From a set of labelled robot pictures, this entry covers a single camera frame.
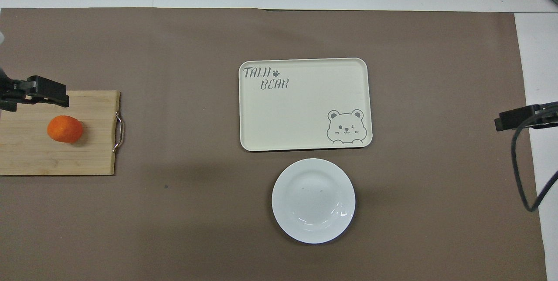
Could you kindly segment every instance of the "tray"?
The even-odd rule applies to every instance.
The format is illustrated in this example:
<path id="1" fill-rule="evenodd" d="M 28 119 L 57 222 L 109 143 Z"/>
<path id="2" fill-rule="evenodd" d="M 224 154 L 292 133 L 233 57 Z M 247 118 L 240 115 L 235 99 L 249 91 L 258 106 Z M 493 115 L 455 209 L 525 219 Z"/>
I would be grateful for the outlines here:
<path id="1" fill-rule="evenodd" d="M 248 61 L 238 79 L 246 150 L 359 148 L 372 140 L 368 69 L 359 58 Z"/>
<path id="2" fill-rule="evenodd" d="M 110 175 L 114 173 L 118 91 L 67 91 L 70 106 L 17 106 L 0 115 L 0 175 Z M 52 118 L 69 115 L 84 132 L 74 144 L 55 142 L 46 134 Z M 120 127 L 120 140 L 123 127 Z"/>

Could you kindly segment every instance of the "white tray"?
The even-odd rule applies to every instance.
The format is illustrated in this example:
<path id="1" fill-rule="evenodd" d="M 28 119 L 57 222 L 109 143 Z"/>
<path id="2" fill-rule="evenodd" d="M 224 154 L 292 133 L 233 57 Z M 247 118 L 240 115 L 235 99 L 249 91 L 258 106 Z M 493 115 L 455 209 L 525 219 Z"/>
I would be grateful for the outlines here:
<path id="1" fill-rule="evenodd" d="M 372 140 L 368 69 L 359 58 L 248 61 L 238 87 L 241 144 L 251 152 Z"/>

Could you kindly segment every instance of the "orange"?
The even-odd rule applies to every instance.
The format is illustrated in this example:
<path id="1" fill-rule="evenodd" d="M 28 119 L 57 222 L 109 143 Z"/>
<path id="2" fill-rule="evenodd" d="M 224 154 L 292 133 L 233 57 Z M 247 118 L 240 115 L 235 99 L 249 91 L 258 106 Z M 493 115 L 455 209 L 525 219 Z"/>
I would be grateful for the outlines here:
<path id="1" fill-rule="evenodd" d="M 50 120 L 46 128 L 50 138 L 57 142 L 77 142 L 83 134 L 83 126 L 80 121 L 71 116 L 60 115 Z"/>

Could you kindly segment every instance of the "bear ear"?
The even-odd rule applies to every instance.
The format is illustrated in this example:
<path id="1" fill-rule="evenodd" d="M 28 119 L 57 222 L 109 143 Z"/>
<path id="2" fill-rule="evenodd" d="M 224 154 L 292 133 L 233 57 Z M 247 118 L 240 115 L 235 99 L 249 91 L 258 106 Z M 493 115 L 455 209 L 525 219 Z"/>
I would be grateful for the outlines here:
<path id="1" fill-rule="evenodd" d="M 339 116 L 339 112 L 337 110 L 331 110 L 328 114 L 327 114 L 327 118 L 331 121 L 333 120 L 333 118 L 335 118 L 336 116 Z"/>
<path id="2" fill-rule="evenodd" d="M 362 116 L 363 116 L 361 110 L 359 110 L 359 109 L 353 110 L 353 112 L 351 112 L 351 114 L 356 116 L 357 118 L 360 118 L 360 119 L 362 119 Z"/>

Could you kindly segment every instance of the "black cable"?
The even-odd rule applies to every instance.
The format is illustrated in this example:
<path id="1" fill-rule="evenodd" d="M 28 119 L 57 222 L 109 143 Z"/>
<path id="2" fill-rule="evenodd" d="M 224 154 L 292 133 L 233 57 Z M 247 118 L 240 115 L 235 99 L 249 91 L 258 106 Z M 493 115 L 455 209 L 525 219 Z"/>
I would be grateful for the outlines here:
<path id="1" fill-rule="evenodd" d="M 538 205 L 541 203 L 542 198 L 544 198 L 546 193 L 548 193 L 548 190 L 550 190 L 552 185 L 558 179 L 558 171 L 556 171 L 556 173 L 554 173 L 552 178 L 550 178 L 550 180 L 546 182 L 546 185 L 544 186 L 544 188 L 542 188 L 541 193 L 537 196 L 537 199 L 534 201 L 533 206 L 530 207 L 529 203 L 527 202 L 527 198 L 525 197 L 524 189 L 520 179 L 520 171 L 517 167 L 517 158 L 516 158 L 517 138 L 520 136 L 521 130 L 523 130 L 526 126 L 532 125 L 539 118 L 544 118 L 545 116 L 549 116 L 549 115 L 554 115 L 554 116 L 558 115 L 558 108 L 548 108 L 542 110 L 538 114 L 530 116 L 517 127 L 514 137 L 512 138 L 512 164 L 514 166 L 514 174 L 516 176 L 517 190 L 520 192 L 521 201 L 523 202 L 525 209 L 531 212 L 535 211 L 538 208 Z"/>

